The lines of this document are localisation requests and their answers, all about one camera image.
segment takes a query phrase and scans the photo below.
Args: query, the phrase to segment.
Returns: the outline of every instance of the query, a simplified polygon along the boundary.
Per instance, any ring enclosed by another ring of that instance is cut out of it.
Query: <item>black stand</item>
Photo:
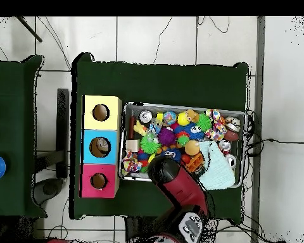
[[[69,126],[69,93],[68,89],[58,89],[56,113],[56,150],[40,154],[35,160],[35,171],[56,165],[56,177],[40,181],[34,186],[34,198],[38,204],[60,193],[62,178],[68,176],[68,126]]]

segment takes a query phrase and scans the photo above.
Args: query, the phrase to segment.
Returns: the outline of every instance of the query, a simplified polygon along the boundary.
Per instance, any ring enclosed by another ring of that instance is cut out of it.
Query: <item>box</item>
[[[83,164],[113,164],[116,165],[119,153],[119,136],[120,132],[117,130],[84,130],[83,150],[84,159]],[[91,144],[94,139],[103,138],[109,145],[109,151],[103,157],[94,156],[91,152]]]
[[[152,116],[155,118],[158,113],[164,113],[167,111],[173,111],[175,113],[183,112],[187,109],[192,109],[198,113],[204,113],[207,108],[192,108],[185,106],[169,106],[162,104],[148,104],[148,103],[133,103],[129,102],[123,107],[123,117],[122,124],[124,129],[122,130],[121,143],[120,143],[120,157],[119,157],[119,166],[118,174],[121,178],[125,180],[136,180],[136,181],[145,181],[150,182],[151,180],[148,177],[147,173],[129,173],[126,177],[122,175],[122,158],[125,156],[125,143],[129,138],[129,122],[130,117],[135,116],[139,118],[141,111],[148,110],[152,113]],[[219,110],[220,114],[224,117],[233,116],[240,120],[241,129],[239,131],[239,140],[232,142],[231,144],[231,154],[233,154],[236,159],[236,167],[234,169],[234,174],[236,178],[236,183],[232,188],[239,187],[243,182],[243,172],[244,172],[244,161],[245,156],[244,152],[246,150],[246,131],[248,127],[248,117],[246,113],[240,111],[228,111],[228,110]],[[134,133],[134,139],[141,139],[141,135]]]
[[[84,164],[82,167],[82,191],[80,197],[114,198],[119,187],[119,177],[116,165]],[[104,175],[105,187],[97,189],[92,186],[92,176]]]
[[[84,105],[84,129],[119,130],[122,101],[113,96],[82,96]]]

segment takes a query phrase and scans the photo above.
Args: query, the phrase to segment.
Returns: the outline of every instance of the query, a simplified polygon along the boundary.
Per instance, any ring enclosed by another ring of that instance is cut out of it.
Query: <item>green table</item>
[[[118,96],[143,103],[244,111],[248,65],[133,65],[94,63],[89,53],[72,65],[70,216],[159,216],[171,204],[151,182],[122,180],[114,199],[79,197],[81,96]],[[241,221],[241,187],[210,191],[217,218]]]
[[[34,156],[34,81],[42,56],[0,61],[0,215],[45,217],[32,200]]]

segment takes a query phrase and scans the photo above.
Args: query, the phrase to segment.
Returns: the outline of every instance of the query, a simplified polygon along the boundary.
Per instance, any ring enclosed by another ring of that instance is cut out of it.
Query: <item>towel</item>
[[[215,141],[199,142],[206,172],[199,181],[207,190],[226,189],[235,182],[234,172]]]

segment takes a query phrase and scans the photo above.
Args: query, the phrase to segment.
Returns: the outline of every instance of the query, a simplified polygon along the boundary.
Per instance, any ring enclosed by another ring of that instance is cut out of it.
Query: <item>cube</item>
[[[106,183],[103,188],[97,189],[93,186],[92,177],[94,175],[104,177]],[[115,197],[119,187],[117,165],[83,164],[80,176],[82,182],[79,193],[80,197],[100,197],[106,199]]]
[[[113,164],[118,163],[119,131],[114,130],[84,130],[83,164]],[[97,146],[99,141],[107,141],[109,152],[105,153]]]
[[[82,96],[86,130],[119,130],[122,101],[113,96]]]

